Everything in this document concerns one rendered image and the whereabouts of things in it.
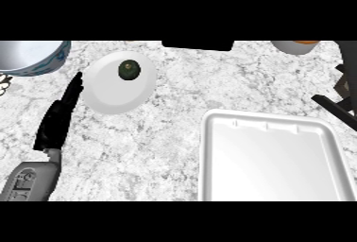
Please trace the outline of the white rectangular tray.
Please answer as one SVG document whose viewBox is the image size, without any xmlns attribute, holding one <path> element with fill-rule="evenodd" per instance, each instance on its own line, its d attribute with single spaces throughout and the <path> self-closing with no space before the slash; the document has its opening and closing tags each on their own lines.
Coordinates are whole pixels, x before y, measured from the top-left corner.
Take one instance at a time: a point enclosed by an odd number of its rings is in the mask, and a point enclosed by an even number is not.
<svg viewBox="0 0 357 242">
<path fill-rule="evenodd" d="M 357 183 L 330 125 L 305 116 L 205 112 L 197 199 L 357 201 Z"/>
</svg>

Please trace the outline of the white oval plate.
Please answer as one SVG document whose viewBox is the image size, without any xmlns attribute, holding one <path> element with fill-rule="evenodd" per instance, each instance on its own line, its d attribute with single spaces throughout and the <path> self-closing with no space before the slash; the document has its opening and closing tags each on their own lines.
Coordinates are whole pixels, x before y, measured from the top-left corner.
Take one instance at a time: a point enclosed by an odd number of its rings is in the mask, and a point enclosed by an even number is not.
<svg viewBox="0 0 357 242">
<path fill-rule="evenodd" d="M 140 75 L 134 80 L 118 76 L 118 66 L 134 60 Z M 82 98 L 90 108 L 105 114 L 131 111 L 152 95 L 156 87 L 156 68 L 150 59 L 138 52 L 119 51 L 106 55 L 84 73 Z"/>
</svg>

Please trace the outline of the dark green avocado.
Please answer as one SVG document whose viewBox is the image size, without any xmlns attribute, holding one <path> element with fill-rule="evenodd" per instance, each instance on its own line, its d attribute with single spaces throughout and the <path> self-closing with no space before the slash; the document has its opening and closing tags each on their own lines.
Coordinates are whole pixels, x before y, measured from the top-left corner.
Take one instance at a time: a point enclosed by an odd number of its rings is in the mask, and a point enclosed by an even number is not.
<svg viewBox="0 0 357 242">
<path fill-rule="evenodd" d="M 118 76 L 124 80 L 134 80 L 140 75 L 140 65 L 134 60 L 125 60 L 118 66 Z"/>
</svg>

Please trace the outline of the black rectangular appliance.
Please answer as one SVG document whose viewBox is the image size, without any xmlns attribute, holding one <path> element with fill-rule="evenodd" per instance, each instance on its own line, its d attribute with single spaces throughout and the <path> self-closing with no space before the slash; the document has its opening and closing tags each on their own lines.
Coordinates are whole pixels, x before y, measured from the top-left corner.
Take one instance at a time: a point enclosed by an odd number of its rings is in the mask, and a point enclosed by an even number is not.
<svg viewBox="0 0 357 242">
<path fill-rule="evenodd" d="M 162 41 L 164 47 L 230 51 L 233 41 Z"/>
</svg>

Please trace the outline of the grey cup with orange content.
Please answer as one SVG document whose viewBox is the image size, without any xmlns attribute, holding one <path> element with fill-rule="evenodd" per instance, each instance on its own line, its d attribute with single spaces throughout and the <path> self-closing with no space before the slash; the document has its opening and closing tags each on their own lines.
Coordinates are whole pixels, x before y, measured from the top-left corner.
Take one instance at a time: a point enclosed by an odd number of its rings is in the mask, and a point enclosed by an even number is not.
<svg viewBox="0 0 357 242">
<path fill-rule="evenodd" d="M 314 49 L 318 41 L 273 41 L 271 44 L 286 54 L 305 55 Z"/>
</svg>

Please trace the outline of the white bowl with blue pattern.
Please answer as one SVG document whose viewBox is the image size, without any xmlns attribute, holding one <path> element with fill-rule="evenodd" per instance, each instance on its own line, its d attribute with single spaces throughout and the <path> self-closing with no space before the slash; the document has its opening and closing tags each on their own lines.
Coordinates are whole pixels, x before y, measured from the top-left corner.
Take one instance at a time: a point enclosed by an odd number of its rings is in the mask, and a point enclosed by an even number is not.
<svg viewBox="0 0 357 242">
<path fill-rule="evenodd" d="M 34 77 L 57 71 L 71 41 L 0 41 L 0 74 Z"/>
</svg>

